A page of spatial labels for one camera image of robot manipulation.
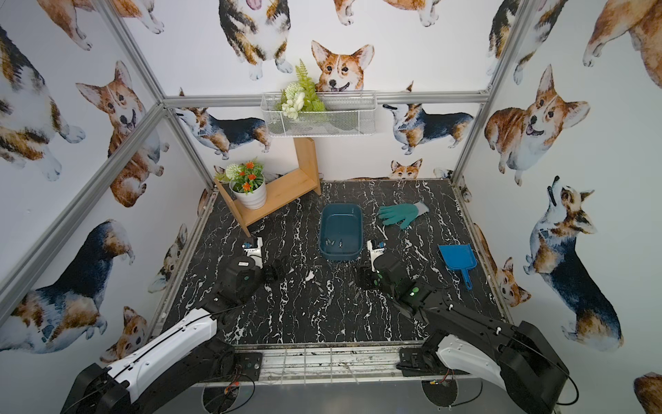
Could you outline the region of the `teal plastic storage box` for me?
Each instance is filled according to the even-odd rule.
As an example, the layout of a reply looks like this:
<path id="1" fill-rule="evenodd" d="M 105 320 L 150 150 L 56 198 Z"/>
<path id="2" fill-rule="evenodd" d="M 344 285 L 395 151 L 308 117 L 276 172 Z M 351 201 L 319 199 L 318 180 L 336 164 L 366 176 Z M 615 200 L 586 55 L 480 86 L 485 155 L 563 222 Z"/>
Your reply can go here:
<path id="1" fill-rule="evenodd" d="M 329 245 L 327 239 L 347 244 Z M 355 204 L 329 204 L 322 209 L 319 249 L 322 257 L 331 262 L 351 262 L 360 257 L 363 248 L 362 210 Z"/>

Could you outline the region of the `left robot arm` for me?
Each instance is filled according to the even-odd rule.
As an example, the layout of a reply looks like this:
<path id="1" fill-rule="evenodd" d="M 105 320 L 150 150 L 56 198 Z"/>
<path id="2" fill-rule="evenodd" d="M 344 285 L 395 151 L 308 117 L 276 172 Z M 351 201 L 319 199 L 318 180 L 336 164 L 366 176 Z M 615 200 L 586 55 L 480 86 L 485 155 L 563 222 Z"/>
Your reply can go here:
<path id="1" fill-rule="evenodd" d="M 93 363 L 79 373 L 64 413 L 153 413 L 190 386 L 233 375 L 235 349 L 221 337 L 235 325 L 256 291 L 284 279 L 285 257 L 260 264 L 236 257 L 213 294 L 177 324 L 107 367 Z"/>

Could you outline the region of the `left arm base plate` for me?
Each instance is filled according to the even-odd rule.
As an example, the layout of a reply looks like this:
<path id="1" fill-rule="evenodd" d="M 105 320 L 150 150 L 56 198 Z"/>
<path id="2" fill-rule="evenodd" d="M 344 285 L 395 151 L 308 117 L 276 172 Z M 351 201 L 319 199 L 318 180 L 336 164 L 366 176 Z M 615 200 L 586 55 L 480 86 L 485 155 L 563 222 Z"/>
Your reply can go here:
<path id="1" fill-rule="evenodd" d="M 203 379 L 203 383 L 237 381 L 241 378 L 257 381 L 262 364 L 263 354 L 259 352 L 226 353 L 213 363 L 211 374 Z"/>

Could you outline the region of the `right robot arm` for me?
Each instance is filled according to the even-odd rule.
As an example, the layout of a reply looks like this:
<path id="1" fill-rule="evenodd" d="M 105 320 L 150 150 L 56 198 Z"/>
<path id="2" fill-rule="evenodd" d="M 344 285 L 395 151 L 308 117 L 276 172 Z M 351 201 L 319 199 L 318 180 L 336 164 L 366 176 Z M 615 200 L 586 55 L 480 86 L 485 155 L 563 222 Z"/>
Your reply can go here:
<path id="1" fill-rule="evenodd" d="M 527 413 L 552 413 L 569 370 L 534 325 L 486 317 L 409 276 L 401 260 L 382 253 L 357 270 L 358 285 L 375 290 L 429 336 L 397 367 L 406 376 L 469 373 L 501 387 Z"/>

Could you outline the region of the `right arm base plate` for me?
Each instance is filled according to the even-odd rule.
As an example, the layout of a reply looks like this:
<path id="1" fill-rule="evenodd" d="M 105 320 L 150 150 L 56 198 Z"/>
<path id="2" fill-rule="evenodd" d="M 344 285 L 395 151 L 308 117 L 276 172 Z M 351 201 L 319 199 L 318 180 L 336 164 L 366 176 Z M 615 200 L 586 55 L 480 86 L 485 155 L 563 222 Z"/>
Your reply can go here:
<path id="1" fill-rule="evenodd" d="M 396 368 L 404 377 L 444 376 L 450 369 L 431 351 L 423 348 L 401 348 Z"/>

